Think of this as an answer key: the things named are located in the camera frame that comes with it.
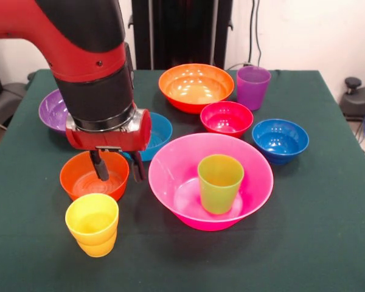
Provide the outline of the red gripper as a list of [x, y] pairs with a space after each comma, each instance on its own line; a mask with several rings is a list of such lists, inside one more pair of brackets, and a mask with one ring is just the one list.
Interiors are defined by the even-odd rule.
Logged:
[[126, 124], [111, 131], [87, 132], [79, 129], [71, 115], [66, 119], [66, 137], [77, 149], [90, 150], [89, 157], [98, 179], [109, 180], [108, 169], [98, 150], [122, 150], [130, 152], [131, 170], [134, 180], [139, 183], [145, 179], [141, 154], [151, 136], [151, 117], [147, 109], [136, 109]]

